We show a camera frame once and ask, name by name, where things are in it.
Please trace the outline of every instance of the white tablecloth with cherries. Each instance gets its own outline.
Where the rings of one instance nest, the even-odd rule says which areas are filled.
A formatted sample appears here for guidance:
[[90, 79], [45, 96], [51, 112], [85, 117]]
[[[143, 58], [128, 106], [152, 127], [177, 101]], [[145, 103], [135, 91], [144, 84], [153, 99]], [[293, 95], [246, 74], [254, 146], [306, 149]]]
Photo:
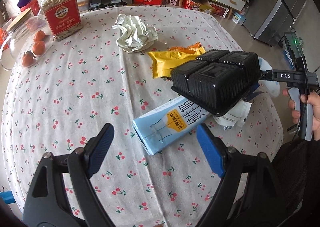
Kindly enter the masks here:
[[[145, 53], [128, 54], [111, 28], [119, 14], [140, 16], [161, 32], [167, 45], [153, 50], [201, 42], [206, 50], [240, 50], [214, 17], [166, 7], [121, 7], [82, 15], [84, 28], [54, 42], [37, 65], [17, 68], [10, 77], [2, 117], [2, 148], [10, 187], [21, 210], [44, 152], [67, 154], [83, 147], [106, 122], [115, 127], [114, 141], [91, 178], [94, 190], [116, 226], [195, 226], [219, 184], [196, 140], [189, 132], [159, 154], [149, 156], [132, 120], [177, 97], [171, 81], [152, 78]], [[227, 146], [273, 159], [283, 129], [270, 96], [252, 100], [243, 128], [228, 131], [209, 117], [206, 124]], [[244, 190], [242, 178], [237, 197]], [[74, 215], [82, 217], [71, 181], [66, 191]]]

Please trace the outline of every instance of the jar lid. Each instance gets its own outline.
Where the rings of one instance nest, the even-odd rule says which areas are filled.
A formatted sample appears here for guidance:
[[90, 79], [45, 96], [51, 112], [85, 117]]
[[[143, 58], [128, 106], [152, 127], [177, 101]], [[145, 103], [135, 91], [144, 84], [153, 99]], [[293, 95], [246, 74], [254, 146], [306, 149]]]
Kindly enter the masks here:
[[7, 27], [7, 32], [8, 33], [14, 32], [17, 28], [19, 28], [22, 24], [24, 24], [29, 19], [30, 13], [31, 13], [31, 8], [24, 10]]

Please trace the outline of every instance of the glass jar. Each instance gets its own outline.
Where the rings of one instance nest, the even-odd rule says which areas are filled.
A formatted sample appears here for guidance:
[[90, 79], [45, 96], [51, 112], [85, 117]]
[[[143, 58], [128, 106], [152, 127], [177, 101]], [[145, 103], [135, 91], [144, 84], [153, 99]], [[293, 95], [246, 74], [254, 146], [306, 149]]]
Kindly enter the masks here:
[[[31, 8], [23, 11], [7, 27], [8, 37], [0, 49], [0, 64], [11, 71], [18, 65], [31, 67], [43, 57], [52, 45], [53, 37], [44, 16], [33, 15]], [[3, 52], [10, 40], [9, 52]]]
[[58, 41], [83, 28], [76, 0], [41, 0], [40, 7]]

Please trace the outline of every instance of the person's hand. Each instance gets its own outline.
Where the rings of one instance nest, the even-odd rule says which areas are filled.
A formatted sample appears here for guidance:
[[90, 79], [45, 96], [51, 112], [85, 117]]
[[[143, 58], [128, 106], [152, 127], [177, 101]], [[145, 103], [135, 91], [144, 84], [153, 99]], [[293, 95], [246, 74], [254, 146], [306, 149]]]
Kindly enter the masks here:
[[[289, 96], [288, 89], [284, 89], [282, 91], [282, 94], [284, 96]], [[306, 102], [306, 96], [301, 95], [300, 100], [305, 103]], [[312, 104], [313, 106], [313, 125], [312, 125], [312, 131], [313, 131], [313, 138], [314, 140], [320, 140], [320, 96], [317, 95], [315, 92], [310, 93], [308, 96], [308, 103]], [[292, 110], [292, 120], [294, 124], [298, 124], [299, 118], [300, 118], [300, 112], [296, 111], [294, 108], [296, 106], [294, 100], [288, 101], [288, 106]]]

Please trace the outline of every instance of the stainless steel refrigerator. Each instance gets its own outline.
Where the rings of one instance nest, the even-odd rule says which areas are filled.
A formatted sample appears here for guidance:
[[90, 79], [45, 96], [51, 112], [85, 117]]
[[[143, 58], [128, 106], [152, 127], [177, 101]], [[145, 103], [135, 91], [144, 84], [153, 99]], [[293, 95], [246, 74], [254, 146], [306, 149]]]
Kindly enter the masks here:
[[243, 26], [254, 38], [275, 46], [284, 33], [290, 30], [305, 2], [306, 0], [251, 0]]

